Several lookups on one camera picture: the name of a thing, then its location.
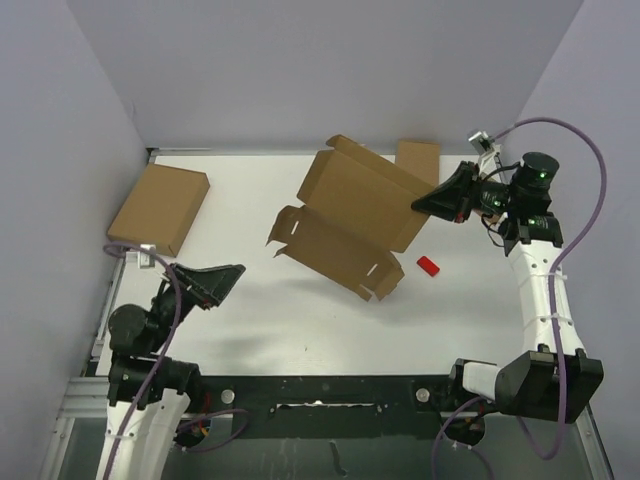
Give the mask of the small red block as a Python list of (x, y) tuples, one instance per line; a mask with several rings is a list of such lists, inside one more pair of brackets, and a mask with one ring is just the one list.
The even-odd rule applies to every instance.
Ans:
[(431, 277), (435, 277), (440, 272), (440, 267), (427, 256), (421, 256), (416, 264)]

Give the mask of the brown cardboard box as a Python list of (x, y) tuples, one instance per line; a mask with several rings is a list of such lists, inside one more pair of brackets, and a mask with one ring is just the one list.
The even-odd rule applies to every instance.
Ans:
[(397, 254), (407, 250), (427, 215), (411, 203), (435, 187), (362, 144), (331, 137), (268, 239), (285, 255), (365, 301), (381, 300), (404, 277)]

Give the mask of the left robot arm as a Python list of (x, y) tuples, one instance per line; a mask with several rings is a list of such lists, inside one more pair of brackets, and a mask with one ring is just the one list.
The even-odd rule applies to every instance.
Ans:
[(97, 478), (161, 477), (181, 417), (205, 399), (198, 365), (169, 357), (168, 346), (194, 308), (219, 306), (244, 272), (241, 264), (191, 269), (173, 263), (149, 306), (129, 303), (111, 313), (107, 424)]

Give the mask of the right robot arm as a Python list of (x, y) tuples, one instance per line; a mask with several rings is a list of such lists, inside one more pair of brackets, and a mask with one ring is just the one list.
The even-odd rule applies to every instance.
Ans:
[(457, 359), (444, 385), (446, 400), (464, 409), (480, 396), (504, 414), (574, 423), (604, 378), (601, 361), (586, 353), (572, 318), (563, 270), (559, 220), (549, 190), (558, 162), (528, 152), (508, 183), (485, 179), (461, 162), (434, 191), (414, 201), (416, 212), (462, 223), (473, 211), (499, 216), (498, 234), (514, 272), (522, 312), (522, 353), (504, 366)]

